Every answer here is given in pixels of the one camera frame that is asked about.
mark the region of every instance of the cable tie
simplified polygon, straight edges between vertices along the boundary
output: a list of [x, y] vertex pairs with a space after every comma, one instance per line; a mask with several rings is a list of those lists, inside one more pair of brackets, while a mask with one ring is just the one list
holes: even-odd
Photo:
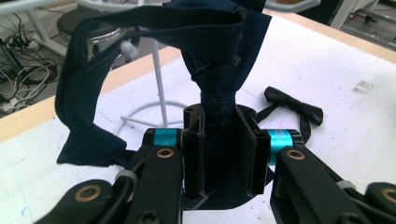
[[134, 181], [134, 188], [132, 190], [131, 195], [129, 196], [127, 203], [130, 202], [133, 198], [134, 198], [134, 191], [136, 190], [137, 187], [137, 183], [139, 182], [139, 178], [137, 177], [137, 175], [131, 171], [131, 170], [121, 170], [117, 173], [116, 175], [116, 181], [119, 177], [121, 176], [125, 176], [125, 177], [129, 177]]
[[352, 184], [349, 180], [341, 180], [337, 182], [338, 187], [340, 189], [356, 189], [356, 186]]

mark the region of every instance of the black stool seat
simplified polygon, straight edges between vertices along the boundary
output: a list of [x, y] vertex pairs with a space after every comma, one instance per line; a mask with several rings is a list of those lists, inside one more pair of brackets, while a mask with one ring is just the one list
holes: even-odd
[[[57, 28], [59, 34], [62, 38], [66, 40], [70, 40], [71, 35], [73, 34], [76, 27], [80, 22], [94, 16], [103, 15], [103, 12], [87, 8], [87, 7], [78, 7], [70, 12], [65, 13], [62, 17], [57, 21]], [[111, 39], [114, 36], [117, 36], [120, 32], [119, 27], [112, 26], [110, 24], [101, 24], [96, 29], [92, 30], [88, 33], [88, 38], [90, 42], [103, 42]]]

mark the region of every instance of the teal metallic band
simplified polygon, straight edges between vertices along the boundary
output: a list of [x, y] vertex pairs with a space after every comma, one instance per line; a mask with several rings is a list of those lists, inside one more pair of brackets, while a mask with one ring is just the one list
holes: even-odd
[[288, 130], [285, 129], [268, 129], [271, 136], [271, 157], [269, 165], [276, 164], [276, 153], [284, 147], [293, 147], [293, 139]]
[[154, 134], [154, 146], [175, 147], [177, 129], [157, 129]]

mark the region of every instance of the black bow tie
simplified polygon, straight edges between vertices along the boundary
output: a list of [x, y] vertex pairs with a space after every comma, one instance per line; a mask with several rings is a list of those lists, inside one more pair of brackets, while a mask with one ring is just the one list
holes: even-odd
[[267, 118], [278, 106], [285, 105], [287, 108], [300, 115], [300, 132], [306, 143], [311, 136], [309, 121], [320, 125], [323, 121], [323, 111], [319, 107], [300, 102], [283, 91], [268, 87], [264, 92], [267, 102], [274, 103], [257, 114], [256, 121], [260, 122]]

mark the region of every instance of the gray floor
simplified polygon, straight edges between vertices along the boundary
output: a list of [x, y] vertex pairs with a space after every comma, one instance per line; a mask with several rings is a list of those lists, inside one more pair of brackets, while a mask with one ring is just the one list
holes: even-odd
[[[374, 13], [378, 13], [382, 16], [396, 18], [396, 9], [395, 4], [385, 5], [384, 2], [378, 4], [374, 10]], [[58, 35], [58, 31], [56, 28], [56, 21], [63, 15], [64, 12], [73, 9], [73, 7], [61, 7], [55, 8], [53, 11], [48, 10], [39, 10], [38, 17], [41, 18], [41, 22], [43, 23], [44, 27], [46, 27], [49, 37], [54, 41], [64, 45], [67, 47], [67, 41], [63, 40]], [[19, 29], [19, 19], [21, 19], [21, 25], [23, 25], [23, 33], [26, 34], [28, 39], [31, 39], [29, 36], [32, 34], [33, 28], [30, 22], [24, 17], [22, 14], [17, 15], [8, 15], [6, 17], [0, 17], [0, 37], [2, 39], [7, 39], [11, 35], [17, 35], [16, 33]], [[388, 22], [384, 22], [382, 20], [377, 21], [370, 21], [365, 22], [365, 18], [362, 15], [351, 15], [348, 19], [346, 19], [345, 25], [343, 26], [343, 31], [351, 33], [353, 35], [358, 35], [361, 38], [368, 39], [378, 45], [383, 45], [382, 42], [384, 41], [394, 41], [396, 36], [396, 24], [389, 24]], [[57, 70], [60, 71], [63, 65], [64, 58], [62, 56], [53, 53], [52, 51], [40, 48], [38, 50], [26, 50], [21, 52], [20, 49], [12, 50], [15, 55], [17, 55], [18, 60], [22, 64], [23, 67], [29, 67], [38, 63], [54, 63], [57, 67]], [[140, 44], [140, 53], [139, 57], [144, 55], [150, 54], [150, 45], [146, 39], [143, 39]], [[119, 58], [115, 61], [115, 66], [121, 66], [124, 64], [123, 58]], [[57, 87], [57, 78], [55, 78], [54, 82], [48, 83], [48, 85], [42, 85], [37, 90], [41, 91], [44, 89], [40, 94], [34, 99], [35, 102], [47, 99], [51, 97], [56, 92]], [[0, 93], [4, 95], [5, 98], [9, 97], [12, 94], [13, 90], [11, 88], [12, 83], [9, 81], [5, 81], [0, 83]], [[29, 86], [29, 87], [21, 87], [20, 91], [23, 90], [31, 90], [36, 86]], [[0, 112], [2, 112], [2, 107], [4, 107], [4, 103], [0, 101]]]

